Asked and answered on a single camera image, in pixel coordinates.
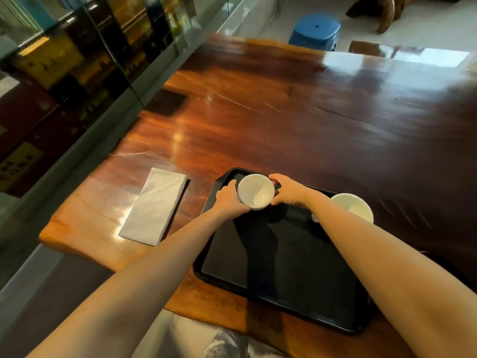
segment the napkin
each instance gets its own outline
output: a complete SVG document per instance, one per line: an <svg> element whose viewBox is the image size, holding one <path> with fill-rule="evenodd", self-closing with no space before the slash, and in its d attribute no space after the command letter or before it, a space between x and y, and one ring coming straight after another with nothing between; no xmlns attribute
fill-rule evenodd
<svg viewBox="0 0 477 358"><path fill-rule="evenodd" d="M187 177L152 168L119 236L156 246L162 239Z"/></svg>

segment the white cup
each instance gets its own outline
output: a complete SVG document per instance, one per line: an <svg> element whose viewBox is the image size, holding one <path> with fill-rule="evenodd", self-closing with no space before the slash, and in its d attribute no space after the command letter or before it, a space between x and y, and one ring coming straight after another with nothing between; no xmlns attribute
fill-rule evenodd
<svg viewBox="0 0 477 358"><path fill-rule="evenodd" d="M249 205L251 210L263 210L275 196L272 181L264 175L248 175L238 185L237 194L240 201Z"/></svg>
<svg viewBox="0 0 477 358"><path fill-rule="evenodd" d="M362 198L352 195L351 193L338 193L331 197L331 199L345 210L354 213L356 216L365 219L367 222L374 222L373 211ZM314 222L319 222L314 214L312 215L312 220Z"/></svg>

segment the blue plastic stool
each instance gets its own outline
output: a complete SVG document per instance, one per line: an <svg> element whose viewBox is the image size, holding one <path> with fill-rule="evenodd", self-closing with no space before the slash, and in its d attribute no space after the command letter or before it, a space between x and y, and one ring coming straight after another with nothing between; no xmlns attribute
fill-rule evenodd
<svg viewBox="0 0 477 358"><path fill-rule="evenodd" d="M288 41L291 45L315 50L334 51L338 43L341 24L325 14L311 14L295 25Z"/></svg>

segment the forearm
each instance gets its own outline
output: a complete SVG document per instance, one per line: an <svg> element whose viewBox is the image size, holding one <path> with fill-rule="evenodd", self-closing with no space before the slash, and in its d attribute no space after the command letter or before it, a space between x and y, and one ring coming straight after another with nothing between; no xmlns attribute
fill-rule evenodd
<svg viewBox="0 0 477 358"><path fill-rule="evenodd" d="M477 297L401 240L310 192L307 207L420 357L477 356Z"/></svg>
<svg viewBox="0 0 477 358"><path fill-rule="evenodd" d="M224 220L211 209L116 273L31 357L130 357Z"/></svg>

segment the left hand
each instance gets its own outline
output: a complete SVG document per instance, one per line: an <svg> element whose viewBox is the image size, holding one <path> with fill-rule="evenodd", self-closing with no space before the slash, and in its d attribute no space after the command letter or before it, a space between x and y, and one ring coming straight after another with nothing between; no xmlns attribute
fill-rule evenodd
<svg viewBox="0 0 477 358"><path fill-rule="evenodd" d="M217 201L212 207L227 220L234 219L250 211L250 206L241 203L238 199L235 189L236 183L237 181L233 179L227 186L222 187L215 195Z"/></svg>

